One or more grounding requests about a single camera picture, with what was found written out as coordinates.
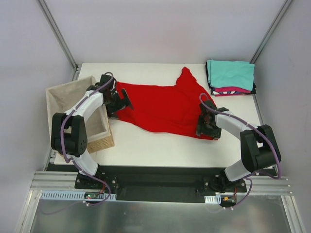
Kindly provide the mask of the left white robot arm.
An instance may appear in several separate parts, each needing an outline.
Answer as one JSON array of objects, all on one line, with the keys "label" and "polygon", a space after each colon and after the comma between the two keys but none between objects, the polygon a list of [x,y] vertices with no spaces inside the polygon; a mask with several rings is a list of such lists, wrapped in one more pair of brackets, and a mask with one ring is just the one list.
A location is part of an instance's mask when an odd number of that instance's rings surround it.
[{"label": "left white robot arm", "polygon": [[51,148],[67,163],[73,162],[79,172],[86,175],[86,183],[93,189],[99,188],[103,178],[98,171],[98,163],[87,150],[86,122],[91,115],[104,107],[108,117],[117,117],[117,112],[127,107],[133,109],[125,89],[122,96],[116,89],[117,80],[112,72],[101,75],[99,82],[87,88],[83,97],[64,113],[52,116]]}]

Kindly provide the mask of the black t shirt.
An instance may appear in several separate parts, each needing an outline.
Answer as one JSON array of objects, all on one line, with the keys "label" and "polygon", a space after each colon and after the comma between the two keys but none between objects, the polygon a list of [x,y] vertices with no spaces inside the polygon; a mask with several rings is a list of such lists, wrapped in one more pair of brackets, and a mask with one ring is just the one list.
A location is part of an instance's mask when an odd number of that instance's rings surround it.
[{"label": "black t shirt", "polygon": [[[206,63],[205,63],[205,69],[206,69],[206,76],[207,76],[208,87],[209,87],[210,92],[211,92],[211,89],[214,88],[214,87],[212,87],[211,82],[210,82],[210,80],[209,80],[208,61],[206,61]],[[256,88],[257,88],[256,84],[253,83],[253,88],[252,88],[252,90],[250,90],[250,91],[251,91],[251,94],[249,94],[249,95],[256,94]]]}]

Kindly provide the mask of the red t shirt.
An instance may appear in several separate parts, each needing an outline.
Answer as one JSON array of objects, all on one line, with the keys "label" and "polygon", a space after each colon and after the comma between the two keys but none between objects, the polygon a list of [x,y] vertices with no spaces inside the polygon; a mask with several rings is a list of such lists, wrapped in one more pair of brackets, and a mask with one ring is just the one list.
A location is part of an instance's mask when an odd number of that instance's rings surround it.
[{"label": "red t shirt", "polygon": [[140,85],[117,82],[118,91],[125,89],[132,108],[117,111],[119,120],[134,124],[152,133],[173,133],[213,140],[212,136],[196,134],[200,94],[207,91],[187,67],[183,67],[173,86]]}]

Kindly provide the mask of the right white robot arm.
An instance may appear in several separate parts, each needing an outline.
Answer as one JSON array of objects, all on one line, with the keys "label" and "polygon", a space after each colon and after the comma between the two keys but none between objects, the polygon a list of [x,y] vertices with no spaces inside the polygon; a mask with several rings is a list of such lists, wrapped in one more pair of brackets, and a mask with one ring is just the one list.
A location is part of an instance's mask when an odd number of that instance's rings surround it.
[{"label": "right white robot arm", "polygon": [[235,116],[226,108],[217,108],[212,100],[201,101],[196,135],[220,139],[222,130],[240,141],[241,159],[222,169],[209,182],[209,187],[220,193],[228,192],[242,179],[276,165],[279,167],[281,155],[269,125],[257,126]]}]

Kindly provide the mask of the pink t shirt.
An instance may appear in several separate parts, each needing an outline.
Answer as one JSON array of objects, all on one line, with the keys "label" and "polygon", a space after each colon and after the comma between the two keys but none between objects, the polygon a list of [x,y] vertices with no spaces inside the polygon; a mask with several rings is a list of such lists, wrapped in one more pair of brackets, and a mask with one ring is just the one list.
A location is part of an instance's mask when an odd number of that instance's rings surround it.
[{"label": "pink t shirt", "polygon": [[251,94],[251,91],[238,87],[222,87],[222,88],[212,88],[211,93],[215,96],[235,96],[235,95],[249,95]]}]

